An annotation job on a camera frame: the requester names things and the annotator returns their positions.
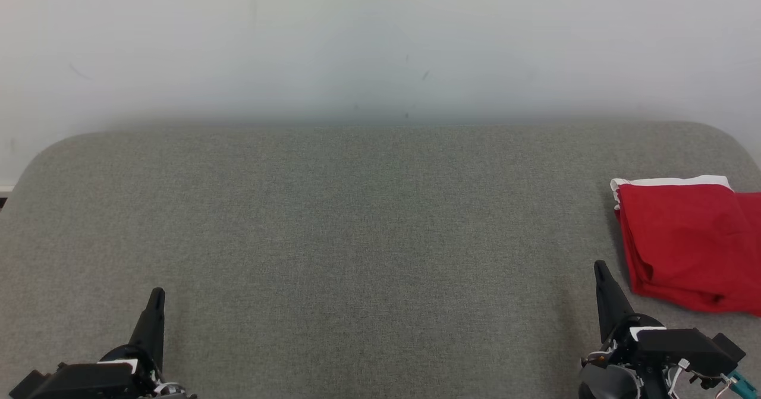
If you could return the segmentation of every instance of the gray fabric surface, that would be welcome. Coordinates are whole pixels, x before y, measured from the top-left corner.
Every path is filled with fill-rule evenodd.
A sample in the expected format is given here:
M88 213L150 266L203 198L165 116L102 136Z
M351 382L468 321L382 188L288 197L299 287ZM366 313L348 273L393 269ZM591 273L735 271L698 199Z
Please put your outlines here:
M623 280L611 178L699 174L761 190L693 123L68 139L0 212L0 388L126 342L160 285L165 372L201 399L574 397L597 259L638 312L726 333L761 383L759 318Z

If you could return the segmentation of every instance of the folded red cloth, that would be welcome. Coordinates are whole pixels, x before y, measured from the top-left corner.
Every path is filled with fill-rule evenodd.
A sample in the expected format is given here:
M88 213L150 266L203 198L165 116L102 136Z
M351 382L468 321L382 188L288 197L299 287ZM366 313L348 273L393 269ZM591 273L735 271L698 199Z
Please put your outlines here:
M634 293L761 316L761 193L734 193L716 176L611 188Z

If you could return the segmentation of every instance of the cloth fold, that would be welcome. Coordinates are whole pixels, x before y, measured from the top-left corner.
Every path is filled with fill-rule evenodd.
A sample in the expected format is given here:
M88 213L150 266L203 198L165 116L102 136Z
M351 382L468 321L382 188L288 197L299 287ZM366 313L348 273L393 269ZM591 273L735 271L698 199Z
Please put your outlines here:
M634 293L761 316L761 193L709 175L614 179L611 189Z

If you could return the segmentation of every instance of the white fabric edge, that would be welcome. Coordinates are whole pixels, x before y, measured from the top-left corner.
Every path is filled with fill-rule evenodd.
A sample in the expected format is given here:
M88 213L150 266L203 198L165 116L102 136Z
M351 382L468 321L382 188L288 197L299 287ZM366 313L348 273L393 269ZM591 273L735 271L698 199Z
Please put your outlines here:
M619 210L621 201L619 199L617 191L620 185L637 185L639 187L660 187L662 185L721 185L726 188L729 186L729 180L726 176L715 176L713 174L702 174L698 177L690 177L690 179L680 179L678 177L655 177L652 179L613 179L611 180L611 190L614 192L614 199L616 199L616 207L614 209Z

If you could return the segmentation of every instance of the gray tablecloth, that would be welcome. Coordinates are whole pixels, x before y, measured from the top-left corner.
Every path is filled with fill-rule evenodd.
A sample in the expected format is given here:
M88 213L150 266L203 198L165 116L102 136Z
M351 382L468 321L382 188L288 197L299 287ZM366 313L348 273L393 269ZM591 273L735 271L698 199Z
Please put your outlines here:
M165 372L201 399L573 397L597 259L638 312L727 334L761 383L759 318L624 280L611 178L699 174L761 190L734 139L692 123L67 139L0 212L0 388L126 342L160 285Z

